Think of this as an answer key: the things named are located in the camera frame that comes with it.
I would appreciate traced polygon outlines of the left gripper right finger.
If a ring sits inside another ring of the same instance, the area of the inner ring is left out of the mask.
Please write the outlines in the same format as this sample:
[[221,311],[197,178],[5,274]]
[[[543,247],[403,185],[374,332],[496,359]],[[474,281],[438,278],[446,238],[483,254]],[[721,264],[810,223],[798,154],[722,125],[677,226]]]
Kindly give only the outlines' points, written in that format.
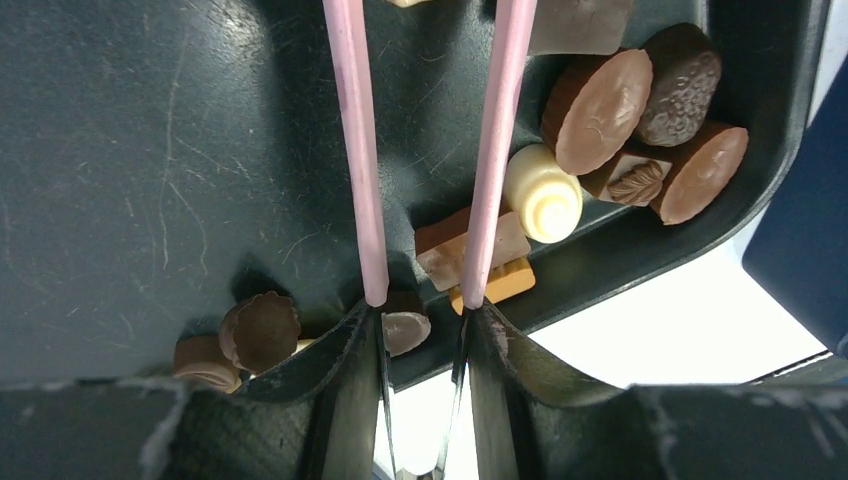
[[619,389],[517,330],[466,314],[483,479],[843,479],[847,390],[834,385]]

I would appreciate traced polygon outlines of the pink cat paw tongs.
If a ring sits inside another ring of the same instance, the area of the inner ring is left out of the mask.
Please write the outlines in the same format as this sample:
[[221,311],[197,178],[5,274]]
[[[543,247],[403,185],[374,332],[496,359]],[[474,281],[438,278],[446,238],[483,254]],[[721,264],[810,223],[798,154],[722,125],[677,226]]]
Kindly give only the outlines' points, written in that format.
[[[366,303],[385,304],[389,274],[383,207],[378,181],[374,102],[363,4],[323,4],[340,105]],[[485,300],[492,265],[505,169],[532,33],[533,1],[500,1],[481,124],[471,215],[462,279],[465,313]]]

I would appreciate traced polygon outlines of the black chocolate tray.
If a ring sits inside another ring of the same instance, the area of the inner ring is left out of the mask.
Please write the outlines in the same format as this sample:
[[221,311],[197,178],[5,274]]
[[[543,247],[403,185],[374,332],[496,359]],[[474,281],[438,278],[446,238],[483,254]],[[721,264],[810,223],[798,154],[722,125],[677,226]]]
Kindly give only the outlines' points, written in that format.
[[[750,144],[721,196],[665,227],[590,203],[504,302],[535,331],[688,262],[776,190],[809,112],[825,1],[638,1],[624,44],[680,22],[721,53],[710,114]],[[1,5],[1,380],[112,378],[172,360],[238,301],[290,296],[321,335],[362,297],[318,1]]]

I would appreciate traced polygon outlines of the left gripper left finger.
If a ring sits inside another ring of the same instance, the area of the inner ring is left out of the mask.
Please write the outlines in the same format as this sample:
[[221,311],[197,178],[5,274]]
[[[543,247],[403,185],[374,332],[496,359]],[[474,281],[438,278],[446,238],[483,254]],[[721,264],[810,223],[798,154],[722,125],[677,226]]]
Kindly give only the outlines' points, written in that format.
[[223,394],[165,377],[1,391],[5,479],[367,479],[380,397],[379,312]]

